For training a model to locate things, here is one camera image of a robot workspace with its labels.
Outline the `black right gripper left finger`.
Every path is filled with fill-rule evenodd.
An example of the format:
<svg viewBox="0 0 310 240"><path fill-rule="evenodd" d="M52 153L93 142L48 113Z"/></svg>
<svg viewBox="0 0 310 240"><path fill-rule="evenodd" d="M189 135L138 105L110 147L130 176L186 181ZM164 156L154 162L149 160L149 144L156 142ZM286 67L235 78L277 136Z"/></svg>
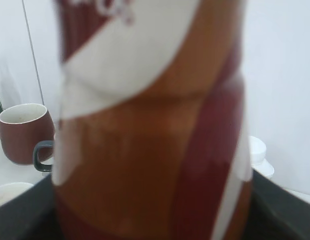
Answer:
<svg viewBox="0 0 310 240"><path fill-rule="evenodd" d="M51 176L0 206L0 240L64 240Z"/></svg>

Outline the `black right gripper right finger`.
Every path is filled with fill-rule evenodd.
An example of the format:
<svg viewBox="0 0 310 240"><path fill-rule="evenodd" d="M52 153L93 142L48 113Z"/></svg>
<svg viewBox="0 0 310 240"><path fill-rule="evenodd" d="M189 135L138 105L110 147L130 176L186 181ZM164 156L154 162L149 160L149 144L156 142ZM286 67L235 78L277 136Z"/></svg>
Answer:
<svg viewBox="0 0 310 240"><path fill-rule="evenodd" d="M246 240L310 240L310 204L253 171Z"/></svg>

